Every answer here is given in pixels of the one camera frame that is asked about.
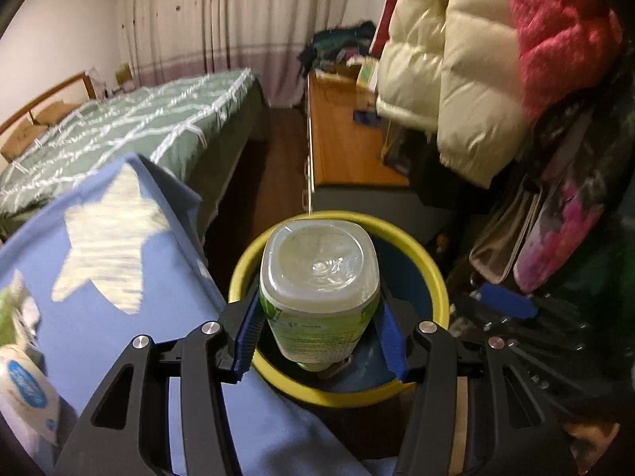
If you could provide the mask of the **clothes heap on desk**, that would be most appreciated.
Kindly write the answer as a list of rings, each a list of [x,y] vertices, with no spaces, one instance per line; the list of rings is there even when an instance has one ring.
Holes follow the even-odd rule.
[[[298,54],[302,76],[323,65],[348,60],[353,56],[367,56],[375,36],[375,24],[362,21],[351,27],[337,27],[316,32]]]

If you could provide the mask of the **white yogurt cup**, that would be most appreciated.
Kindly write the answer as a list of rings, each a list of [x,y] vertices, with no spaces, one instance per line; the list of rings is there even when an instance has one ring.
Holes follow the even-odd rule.
[[[1,397],[33,431],[58,444],[60,399],[42,371],[16,345],[1,347]]]

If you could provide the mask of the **right brown pillow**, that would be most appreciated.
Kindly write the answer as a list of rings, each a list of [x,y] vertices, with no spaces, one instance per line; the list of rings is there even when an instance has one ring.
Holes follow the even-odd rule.
[[[42,126],[58,125],[78,107],[80,107],[80,104],[77,103],[55,101],[35,115],[35,124]]]

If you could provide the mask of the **red puffer jacket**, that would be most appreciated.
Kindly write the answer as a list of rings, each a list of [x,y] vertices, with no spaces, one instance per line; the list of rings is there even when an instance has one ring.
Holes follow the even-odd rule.
[[[616,59],[622,29],[605,0],[510,0],[522,106],[530,124],[572,92],[594,86]]]

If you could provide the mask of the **green label white bottle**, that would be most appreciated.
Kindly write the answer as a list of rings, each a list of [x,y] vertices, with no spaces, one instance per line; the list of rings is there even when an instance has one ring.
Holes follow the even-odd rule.
[[[322,372],[352,355],[380,297],[375,246],[348,220],[294,219],[269,236],[260,304],[282,356]]]

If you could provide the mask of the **pink white curtain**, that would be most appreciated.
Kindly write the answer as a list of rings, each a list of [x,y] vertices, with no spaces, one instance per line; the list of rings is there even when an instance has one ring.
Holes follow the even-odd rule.
[[[272,106],[304,93],[300,53],[323,30],[378,21],[383,0],[117,0],[119,49],[141,86],[250,68]]]

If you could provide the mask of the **bed with green quilt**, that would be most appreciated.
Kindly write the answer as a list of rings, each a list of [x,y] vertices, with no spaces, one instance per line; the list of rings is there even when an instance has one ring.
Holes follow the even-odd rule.
[[[251,69],[88,100],[59,124],[45,127],[2,170],[1,237],[7,240],[48,202],[131,153],[200,195],[197,232],[204,236],[266,106]]]

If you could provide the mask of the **brown pillow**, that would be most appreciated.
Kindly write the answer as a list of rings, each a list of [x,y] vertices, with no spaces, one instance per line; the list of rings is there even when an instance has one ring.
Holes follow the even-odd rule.
[[[42,126],[58,125],[78,107],[80,107],[80,104],[77,103],[55,101],[35,115],[35,124]]]
[[[43,125],[28,125],[16,129],[1,148],[1,153],[7,161],[13,161],[21,156],[27,148],[47,130]]]

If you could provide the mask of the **floral bag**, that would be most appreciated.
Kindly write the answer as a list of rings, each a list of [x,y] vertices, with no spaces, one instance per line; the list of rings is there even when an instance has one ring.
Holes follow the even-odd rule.
[[[496,212],[469,253],[474,269],[492,284],[511,276],[530,294],[555,274],[605,211],[606,178],[569,165],[553,183],[524,177],[517,193]]]

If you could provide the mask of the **green wet wipes pack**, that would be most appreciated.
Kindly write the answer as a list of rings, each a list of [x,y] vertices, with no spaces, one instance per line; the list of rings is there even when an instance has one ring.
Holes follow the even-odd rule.
[[[1,289],[0,345],[14,344],[21,329],[18,312],[23,303],[24,286],[6,286]]]

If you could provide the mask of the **wooden desk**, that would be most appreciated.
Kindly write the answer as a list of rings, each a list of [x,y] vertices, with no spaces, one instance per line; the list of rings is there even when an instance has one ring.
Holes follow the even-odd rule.
[[[408,180],[383,165],[382,132],[359,124],[356,111],[375,110],[375,95],[352,80],[309,75],[306,90],[309,155],[306,161],[308,212],[325,209],[335,190],[406,190]]]

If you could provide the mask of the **left brown pillow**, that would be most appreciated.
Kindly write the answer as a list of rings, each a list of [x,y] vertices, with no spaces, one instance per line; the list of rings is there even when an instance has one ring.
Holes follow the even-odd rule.
[[[27,148],[47,130],[43,125],[28,125],[16,129],[1,148],[1,153],[7,161],[13,161],[21,156]]]

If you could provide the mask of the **wooden headboard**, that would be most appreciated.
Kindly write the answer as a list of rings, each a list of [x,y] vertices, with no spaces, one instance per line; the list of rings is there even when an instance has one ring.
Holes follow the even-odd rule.
[[[73,94],[71,98],[73,102],[97,98],[94,83],[87,72],[80,72],[69,77],[69,79],[47,89],[43,94],[26,103],[6,121],[3,121],[0,128],[1,135],[8,134],[9,131],[14,128],[15,124],[25,117],[28,117],[32,121],[32,112],[44,106],[44,104],[60,100],[63,97],[68,97],[70,94]]]

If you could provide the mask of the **blue star tablecloth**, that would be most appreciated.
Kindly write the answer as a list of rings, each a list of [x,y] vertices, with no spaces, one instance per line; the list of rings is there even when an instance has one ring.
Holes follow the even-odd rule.
[[[58,435],[136,336],[174,340],[221,314],[224,298],[192,228],[198,207],[189,188],[132,154],[47,204],[2,246],[2,284],[20,271],[40,310],[40,370],[59,395]],[[245,474],[394,470],[389,437],[369,409],[350,435],[336,435],[255,372],[224,397]],[[3,397],[1,412],[32,461],[48,470],[53,445]]]

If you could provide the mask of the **tissue box on far nightstand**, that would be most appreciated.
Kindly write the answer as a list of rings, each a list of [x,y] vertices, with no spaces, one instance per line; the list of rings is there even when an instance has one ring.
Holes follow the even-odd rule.
[[[133,83],[133,71],[128,63],[123,63],[115,71],[115,80],[119,87]]]

